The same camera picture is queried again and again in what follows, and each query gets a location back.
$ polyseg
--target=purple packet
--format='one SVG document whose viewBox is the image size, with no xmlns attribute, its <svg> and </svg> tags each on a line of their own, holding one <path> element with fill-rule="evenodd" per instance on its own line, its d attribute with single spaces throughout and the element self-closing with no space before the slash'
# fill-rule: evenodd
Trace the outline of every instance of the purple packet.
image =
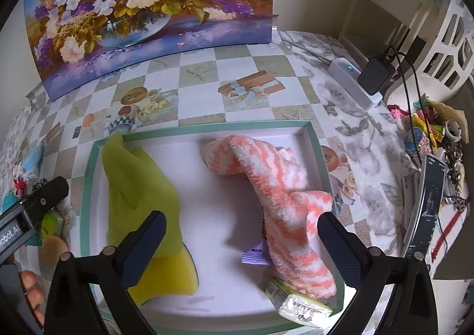
<svg viewBox="0 0 474 335">
<path fill-rule="evenodd" d="M 273 265 L 265 238 L 252 249 L 242 252 L 243 264 Z"/>
</svg>

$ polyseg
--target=table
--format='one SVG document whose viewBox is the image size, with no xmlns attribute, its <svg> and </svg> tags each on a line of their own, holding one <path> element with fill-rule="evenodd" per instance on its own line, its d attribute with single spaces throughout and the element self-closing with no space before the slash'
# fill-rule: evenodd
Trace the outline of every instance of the table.
<svg viewBox="0 0 474 335">
<path fill-rule="evenodd" d="M 331 37 L 293 31 L 280 35 L 329 59 L 352 60 Z M 252 89 L 246 88 L 246 96 L 237 101 L 218 92 L 219 87 L 261 70 L 268 71 L 285 89 L 269 95 L 255 90 L 256 95 L 249 95 Z M 169 102 L 158 117 L 147 119 L 131 132 L 218 122 L 311 120 L 321 145 L 326 147 L 326 163 L 340 201 L 338 219 L 367 247 L 378 246 L 387 255 L 400 254 L 405 234 L 400 184 L 402 174 L 411 166 L 401 143 L 400 123 L 383 104 L 370 112 L 361 110 L 327 73 L 326 65 L 283 43 L 160 57 L 91 81 L 53 102 L 48 101 L 41 85 L 30 93 L 31 104 L 12 121 L 0 154 L 0 189 L 5 195 L 11 188 L 12 163 L 21 160 L 60 123 L 58 134 L 46 145 L 40 178 L 63 176 L 69 183 L 70 194 L 58 209 L 65 215 L 64 236 L 74 254 L 80 253 L 81 193 L 92 142 L 108 135 L 114 106 L 136 87 L 145 87 L 148 93 L 157 89 L 153 94 Z M 454 211 L 446 212 L 446 216 L 451 215 Z M 456 229 L 446 233 L 448 238 L 454 235 Z M 44 289 L 49 290 L 54 269 L 42 259 L 41 250 L 22 247 L 15 258 L 23 269 L 36 273 Z M 389 295 L 388 288 L 368 328 L 374 329 L 378 323 Z"/>
</svg>

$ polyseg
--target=vase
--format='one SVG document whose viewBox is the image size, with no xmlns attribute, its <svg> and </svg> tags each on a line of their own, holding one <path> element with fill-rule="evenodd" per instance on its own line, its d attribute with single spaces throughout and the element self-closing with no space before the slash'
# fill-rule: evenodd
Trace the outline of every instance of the vase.
<svg viewBox="0 0 474 335">
<path fill-rule="evenodd" d="M 140 11 L 118 21 L 108 21 L 96 31 L 102 37 L 96 42 L 108 48 L 124 48 L 135 45 L 152 36 L 170 21 L 171 15 Z"/>
</svg>

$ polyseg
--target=tile pattern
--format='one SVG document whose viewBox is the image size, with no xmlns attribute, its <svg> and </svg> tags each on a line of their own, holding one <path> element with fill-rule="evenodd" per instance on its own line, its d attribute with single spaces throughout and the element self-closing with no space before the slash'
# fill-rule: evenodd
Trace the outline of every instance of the tile pattern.
<svg viewBox="0 0 474 335">
<path fill-rule="evenodd" d="M 246 88 L 245 101 L 218 92 L 221 86 L 261 70 L 273 75 L 285 89 L 262 94 L 258 89 Z M 71 238 L 79 237 L 84 172 L 92 142 L 108 135 L 111 107 L 121 106 L 123 95 L 141 86 L 147 90 L 161 89 L 161 93 L 173 97 L 175 103 L 132 132 L 236 121 L 308 120 L 313 123 L 321 143 L 334 135 L 313 84 L 291 50 L 281 44 L 225 46 L 156 58 L 97 79 L 52 103 L 39 86 L 29 97 L 29 109 L 10 127 L 8 154 L 5 147 L 2 151 L 2 170 L 4 179 L 9 179 L 6 163 L 24 157 L 60 123 L 57 135 L 45 144 L 40 177 L 63 176 L 70 185 L 70 195 L 61 208 L 68 216 L 65 239 L 71 243 L 71 250 L 78 247 Z M 2 184 L 5 191 L 8 184 L 6 181 Z M 350 207 L 343 206 L 340 220 L 352 231 L 361 233 L 364 240 L 368 237 L 370 242 L 366 221 L 353 221 Z M 50 284 L 51 270 L 41 265 L 43 261 L 38 251 L 27 253 L 22 248 L 16 253 L 16 259 L 25 269 L 28 263 L 40 264 L 36 272 L 41 274 L 45 287 Z"/>
</svg>

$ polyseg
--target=white chair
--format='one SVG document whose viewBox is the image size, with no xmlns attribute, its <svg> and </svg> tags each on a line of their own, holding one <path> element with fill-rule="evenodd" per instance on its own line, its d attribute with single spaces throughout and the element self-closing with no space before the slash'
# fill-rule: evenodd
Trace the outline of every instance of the white chair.
<svg viewBox="0 0 474 335">
<path fill-rule="evenodd" d="M 407 53 L 423 25 L 426 43 L 421 53 L 413 61 L 419 79 L 421 93 L 435 101 L 451 97 L 469 78 L 474 68 L 473 40 L 468 36 L 463 15 L 466 15 L 461 0 L 371 0 L 390 13 L 400 26 L 394 29 L 384 44 L 370 42 L 365 38 L 348 33 L 351 18 L 358 0 L 352 0 L 345 18 L 340 42 L 363 68 L 368 58 L 381 52 L 387 44 L 399 46 L 398 50 Z M 413 73 L 405 74 L 410 101 L 418 101 Z M 388 104 L 398 104 L 406 108 L 406 96 L 401 79 L 397 80 L 385 93 Z"/>
<path fill-rule="evenodd" d="M 473 72 L 474 43 L 467 26 L 471 21 L 462 0 L 444 0 L 431 36 L 414 61 L 420 91 L 434 101 L 452 97 Z M 409 71 L 405 76 L 411 103 L 418 101 L 413 73 Z M 385 102 L 404 108 L 406 95 L 401 79 L 387 90 Z"/>
</svg>

